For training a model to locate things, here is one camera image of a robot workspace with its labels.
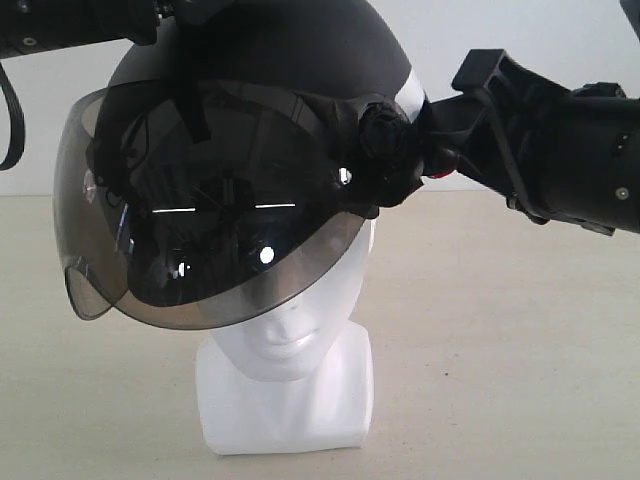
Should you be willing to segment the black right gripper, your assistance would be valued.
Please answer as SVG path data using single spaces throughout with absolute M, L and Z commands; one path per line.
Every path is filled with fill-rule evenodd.
M 451 83 L 459 94 L 424 104 L 425 172 L 445 167 L 502 195 L 510 210 L 537 225 L 551 221 L 602 235 L 615 228 L 545 206 L 533 193 L 524 158 L 550 107 L 569 90 L 522 67 L 501 49 L 472 49 Z

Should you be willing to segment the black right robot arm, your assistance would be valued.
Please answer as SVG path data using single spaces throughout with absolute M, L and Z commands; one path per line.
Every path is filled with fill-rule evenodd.
M 619 84 L 568 89 L 473 49 L 452 87 L 419 117 L 427 176 L 457 172 L 538 225 L 639 231 L 639 102 Z

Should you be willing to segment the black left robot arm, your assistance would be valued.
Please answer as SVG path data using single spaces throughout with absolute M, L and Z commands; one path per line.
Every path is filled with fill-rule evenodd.
M 230 5 L 217 0 L 3 1 L 1 58 L 117 40 L 151 45 L 165 19 L 200 26 Z

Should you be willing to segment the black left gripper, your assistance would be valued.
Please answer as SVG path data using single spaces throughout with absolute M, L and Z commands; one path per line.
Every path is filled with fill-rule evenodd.
M 139 0 L 124 2 L 124 37 L 139 45 L 157 41 L 161 24 L 172 19 L 180 27 L 200 27 L 233 4 L 231 0 Z

